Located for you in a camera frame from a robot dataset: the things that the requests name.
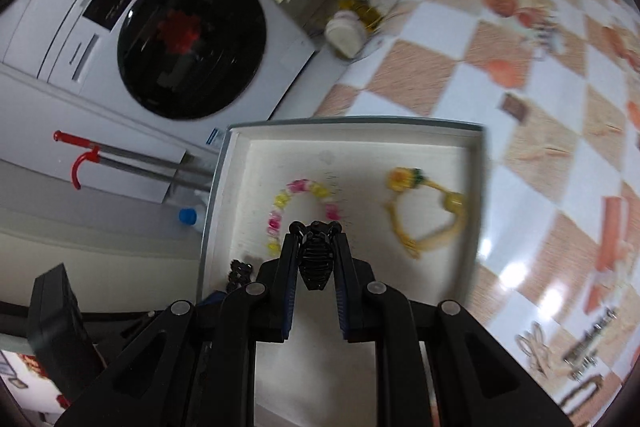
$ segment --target white washing machine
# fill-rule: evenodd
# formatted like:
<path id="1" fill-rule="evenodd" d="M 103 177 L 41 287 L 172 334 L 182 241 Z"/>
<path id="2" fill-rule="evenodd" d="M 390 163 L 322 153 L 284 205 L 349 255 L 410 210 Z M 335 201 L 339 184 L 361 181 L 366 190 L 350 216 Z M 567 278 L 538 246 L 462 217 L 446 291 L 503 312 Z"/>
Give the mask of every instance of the white washing machine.
<path id="1" fill-rule="evenodd" d="M 30 0 L 3 62 L 214 148 L 268 118 L 313 51 L 272 0 Z"/>

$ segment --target red handle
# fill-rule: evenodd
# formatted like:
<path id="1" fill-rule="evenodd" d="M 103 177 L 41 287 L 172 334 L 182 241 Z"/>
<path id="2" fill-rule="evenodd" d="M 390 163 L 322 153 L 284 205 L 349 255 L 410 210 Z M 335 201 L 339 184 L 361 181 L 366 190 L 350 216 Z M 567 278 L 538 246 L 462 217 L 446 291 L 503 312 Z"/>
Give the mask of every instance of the red handle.
<path id="1" fill-rule="evenodd" d="M 55 133 L 53 133 L 53 140 L 56 142 L 70 143 L 71 145 L 77 145 L 78 147 L 84 147 L 85 149 L 91 149 L 93 146 L 91 141 L 86 138 L 67 134 L 62 131 L 55 131 Z"/>
<path id="2" fill-rule="evenodd" d="M 100 150 L 96 147 L 90 151 L 82 153 L 81 155 L 78 156 L 78 158 L 76 158 L 76 161 L 74 161 L 74 164 L 71 167 L 71 182 L 74 184 L 74 187 L 76 188 L 76 190 L 80 190 L 80 188 L 82 188 L 80 185 L 80 182 L 78 181 L 78 169 L 80 168 L 81 163 L 84 161 L 100 163 L 100 156 L 98 156 L 98 152 L 100 152 Z"/>

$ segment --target checkered tablecloth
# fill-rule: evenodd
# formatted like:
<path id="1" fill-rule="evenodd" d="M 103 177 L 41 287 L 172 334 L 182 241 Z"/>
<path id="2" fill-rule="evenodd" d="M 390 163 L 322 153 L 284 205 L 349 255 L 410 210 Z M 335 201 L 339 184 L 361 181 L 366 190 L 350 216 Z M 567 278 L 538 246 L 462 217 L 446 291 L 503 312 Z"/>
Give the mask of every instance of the checkered tablecloth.
<path id="1" fill-rule="evenodd" d="M 469 308 L 558 402 L 576 382 L 543 375 L 516 337 L 540 324 L 540 344 L 561 363 L 603 316 L 604 303 L 585 309 L 602 277 L 604 198 L 623 198 L 628 279 L 585 374 L 602 375 L 602 389 L 572 415 L 576 425 L 602 415 L 640 346 L 639 34 L 640 16 L 621 0 L 401 0 L 318 110 L 487 127 L 492 169 Z"/>

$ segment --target pink and yellow bracelet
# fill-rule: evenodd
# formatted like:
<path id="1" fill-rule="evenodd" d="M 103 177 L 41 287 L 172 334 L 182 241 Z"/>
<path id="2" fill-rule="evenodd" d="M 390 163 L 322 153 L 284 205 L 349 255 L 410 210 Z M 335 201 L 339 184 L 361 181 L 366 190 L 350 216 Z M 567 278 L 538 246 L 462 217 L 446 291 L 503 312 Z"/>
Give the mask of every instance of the pink and yellow bracelet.
<path id="1" fill-rule="evenodd" d="M 331 192 L 319 184 L 311 180 L 296 180 L 287 184 L 284 190 L 281 190 L 273 201 L 273 208 L 269 213 L 267 224 L 267 234 L 269 236 L 267 247 L 272 257 L 280 255 L 280 229 L 282 227 L 282 214 L 285 207 L 294 194 L 302 192 L 311 192 L 320 203 L 324 204 L 324 217 L 328 222 L 340 221 L 340 213 L 338 205 L 335 203 Z"/>

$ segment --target yellow bracelet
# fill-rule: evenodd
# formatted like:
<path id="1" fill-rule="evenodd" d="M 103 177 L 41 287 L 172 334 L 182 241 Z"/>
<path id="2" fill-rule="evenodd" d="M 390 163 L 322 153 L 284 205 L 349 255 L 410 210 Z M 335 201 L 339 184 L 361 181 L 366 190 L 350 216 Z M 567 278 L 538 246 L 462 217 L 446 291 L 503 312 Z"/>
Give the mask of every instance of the yellow bracelet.
<path id="1" fill-rule="evenodd" d="M 391 219 L 391 227 L 400 240 L 400 243 L 402 243 L 406 251 L 414 259 L 420 259 L 420 254 L 423 251 L 435 250 L 436 248 L 446 245 L 465 228 L 465 197 L 458 192 L 451 192 L 445 187 L 432 182 L 422 174 L 420 169 L 397 167 L 389 172 L 386 183 L 388 187 L 395 192 L 391 201 L 385 205 L 389 213 L 389 218 Z M 398 205 L 398 198 L 403 192 L 420 187 L 421 185 L 435 188 L 442 192 L 444 194 L 442 206 L 447 212 L 453 214 L 455 218 L 451 225 L 436 230 L 421 239 L 412 239 L 400 224 L 396 206 Z"/>

